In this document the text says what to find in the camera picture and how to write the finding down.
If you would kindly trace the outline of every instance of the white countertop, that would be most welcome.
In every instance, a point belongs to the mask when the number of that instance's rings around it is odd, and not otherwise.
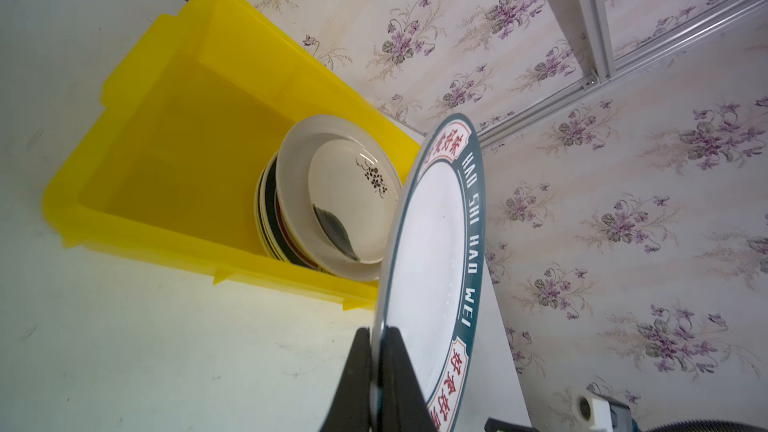
[[[48,182],[182,0],[0,0],[0,430],[317,430],[372,313],[64,250]],[[530,425],[484,274],[456,430]]]

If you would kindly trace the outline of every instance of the white plate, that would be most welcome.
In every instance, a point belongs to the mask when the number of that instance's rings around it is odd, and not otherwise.
[[[454,114],[440,124],[404,191],[379,280],[373,377],[385,327],[398,327],[428,412],[447,432],[472,357],[485,251],[485,177],[469,119]],[[371,408],[377,417],[378,393]]]
[[[312,116],[288,131],[277,156],[277,196],[288,229],[303,250],[325,270],[360,282],[379,278],[381,263],[362,264],[341,253],[322,231],[312,210],[309,171],[317,149],[331,140],[356,142],[376,166],[392,178],[392,190],[400,193],[397,170],[380,145],[358,125],[335,116]]]
[[[357,142],[331,140],[315,151],[309,177],[312,209],[342,254],[363,264],[382,260],[397,209],[393,183],[386,168],[379,168]]]

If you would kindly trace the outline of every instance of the stack of plates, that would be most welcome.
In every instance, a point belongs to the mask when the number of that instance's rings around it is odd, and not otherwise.
[[[302,120],[259,178],[254,215],[264,250],[320,272],[377,280],[401,189],[368,132],[334,116]]]

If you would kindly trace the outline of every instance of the plate rim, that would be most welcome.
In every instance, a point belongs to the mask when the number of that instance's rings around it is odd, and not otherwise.
[[[272,161],[272,163],[270,164],[270,169],[266,172],[266,180],[264,181],[264,199],[265,199],[264,210],[266,212],[266,223],[270,225],[271,232],[272,232],[272,229],[271,229],[272,221],[269,219],[270,208],[267,206],[267,203],[270,200],[266,196],[266,189],[267,187],[269,187],[270,174],[274,173],[275,168],[276,168],[276,160]],[[276,227],[278,229],[278,233],[280,234],[280,237],[286,243],[286,246],[288,247],[289,252],[295,255],[296,259],[300,262],[300,264],[296,264],[296,265],[302,265],[303,267],[311,268],[312,270],[318,270],[319,269],[318,265],[312,260],[312,257],[301,247],[301,245],[298,243],[296,238],[290,234],[288,227],[285,225],[285,217],[283,217],[283,207],[280,205],[280,200],[277,197],[276,180],[275,180],[275,190],[274,190],[274,216],[276,221]],[[280,250],[283,252],[285,256],[287,256],[287,253],[283,251],[282,247],[280,247]]]
[[[273,248],[279,253],[280,260],[283,262],[287,262],[289,264],[298,265],[300,267],[309,268],[311,270],[317,270],[316,264],[311,264],[305,261],[289,244],[288,238],[283,235],[282,231],[278,231],[280,234],[280,239],[282,239],[283,242],[286,243],[287,251],[280,245],[280,240],[278,240],[277,236],[275,235],[274,231],[274,224],[273,221],[270,220],[270,208],[268,206],[268,197],[267,197],[267,187],[268,183],[270,181],[270,174],[273,173],[273,170],[276,166],[276,158],[277,153],[275,153],[270,161],[267,163],[266,167],[264,168],[263,174],[263,180],[260,181],[260,188],[259,188],[259,214],[261,220],[264,222],[264,227],[266,232],[269,234],[266,238],[270,241]],[[279,207],[279,203],[277,201],[276,196],[276,190],[275,190],[275,206]],[[280,211],[276,208],[274,211],[275,220],[279,221],[281,219]]]
[[[461,121],[464,123],[464,125],[469,130],[468,134],[468,140],[465,145],[465,147],[460,151],[459,154],[457,154],[456,158],[454,158],[451,161],[448,161],[445,158],[437,157],[437,158],[430,158],[430,161],[426,164],[426,155],[427,151],[430,151],[432,149],[432,145],[435,143],[436,139],[438,138],[438,134],[443,131],[445,128],[447,128],[452,122],[455,121]],[[386,317],[387,312],[389,311],[389,298],[390,293],[392,292],[391,286],[392,286],[392,274],[394,272],[394,265],[396,264],[395,258],[396,258],[396,252],[399,246],[399,240],[402,235],[402,226],[404,223],[404,218],[406,214],[408,213],[408,206],[410,204],[410,201],[413,197],[413,193],[416,190],[421,178],[424,176],[426,171],[432,167],[437,162],[450,162],[450,164],[453,163],[460,163],[461,157],[469,156],[469,154],[474,155],[474,161],[475,161],[475,169],[474,172],[477,174],[478,178],[477,180],[471,184],[474,186],[475,184],[478,186],[474,192],[480,194],[480,200],[479,200],[479,215],[478,215],[478,224],[479,226],[475,227],[479,228],[479,241],[476,245],[478,248],[478,263],[476,266],[476,275],[473,278],[473,284],[476,285],[475,287],[475,296],[474,296],[474,322],[477,323],[477,314],[479,312],[479,304],[480,300],[482,298],[481,296],[481,290],[482,290],[482,274],[484,273],[483,269],[483,262],[485,259],[485,173],[482,163],[482,150],[480,148],[480,142],[477,138],[477,133],[475,131],[474,126],[472,125],[472,121],[467,118],[464,114],[461,113],[454,113],[449,116],[447,116],[444,120],[440,121],[440,123],[435,127],[432,132],[429,135],[429,140],[424,142],[422,145],[422,148],[419,150],[418,155],[416,157],[416,160],[414,161],[414,164],[411,168],[411,171],[408,173],[408,179],[406,180],[406,184],[403,187],[403,191],[405,192],[405,195],[402,193],[399,197],[399,204],[398,209],[395,214],[395,218],[392,222],[393,225],[396,224],[396,227],[392,227],[392,230],[390,231],[389,241],[387,245],[387,251],[384,256],[384,260],[382,261],[382,270],[381,274],[379,276],[379,296],[376,301],[376,312],[374,314],[374,322],[373,327],[371,330],[371,350],[372,350],[372,358],[373,358],[373,367],[374,367],[374,374],[372,375],[372,383],[371,383],[371,417],[376,420],[378,417],[378,410],[380,407],[380,396],[379,396],[379,385],[376,382],[376,378],[379,377],[379,367],[380,367],[380,357],[381,357],[381,350],[382,350],[382,341],[384,339],[384,332],[386,327]],[[469,204],[467,200],[467,192],[469,189],[469,186],[466,186],[466,182],[463,180],[459,180],[459,187],[462,189],[462,204],[464,207],[463,215],[465,217],[465,221],[468,219],[468,212],[469,212]],[[466,286],[466,280],[468,278],[468,247],[469,247],[469,237],[470,234],[473,232],[470,232],[470,224],[465,222],[465,260],[464,265],[462,267],[462,286],[460,289],[460,295],[459,297],[464,295],[465,286]],[[464,301],[459,299],[457,304],[457,313],[456,313],[456,324],[454,325],[454,330],[452,332],[452,338],[451,343],[448,344],[446,348],[446,357],[442,358],[443,360],[443,370],[446,369],[446,363],[448,360],[448,356],[452,350],[452,347],[456,340],[459,338],[457,336],[457,329],[459,318],[461,317],[461,310],[462,310],[462,304],[464,304]],[[466,374],[469,370],[469,363],[472,360],[472,350],[475,340],[475,331],[476,326],[474,328],[471,328],[471,338],[470,340],[462,341],[462,344],[466,347],[466,355],[467,355],[467,364],[465,367],[465,377],[462,381],[462,384],[466,383]],[[435,389],[430,393],[429,397],[424,397],[426,404],[430,403],[430,400],[433,399],[436,395],[436,391],[438,386],[440,385],[440,380],[438,380]],[[456,417],[458,416],[458,409],[461,406],[461,402],[463,399],[463,393],[464,393],[464,387],[461,388],[460,395],[458,397],[458,402],[456,403],[456,411],[454,412],[452,418],[451,418],[451,425],[448,428],[448,430],[453,430],[453,427],[456,425]]]
[[[261,174],[259,175],[259,181],[256,185],[256,196],[254,199],[254,215],[256,218],[256,233],[259,235],[259,240],[261,241],[262,247],[264,247],[264,252],[268,254],[270,257],[274,258],[275,260],[280,260],[280,258],[276,255],[276,253],[273,250],[273,245],[269,241],[268,237],[266,236],[266,228],[264,227],[264,221],[261,217],[261,185],[264,181],[264,171],[266,170],[266,167],[264,170],[261,171]]]

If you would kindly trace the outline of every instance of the plastic tray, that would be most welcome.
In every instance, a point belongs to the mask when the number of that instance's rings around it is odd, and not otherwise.
[[[372,308],[360,283],[263,250],[254,193],[299,120],[367,130],[405,179],[418,145],[245,0],[160,16],[104,83],[105,111],[45,192],[64,245]]]

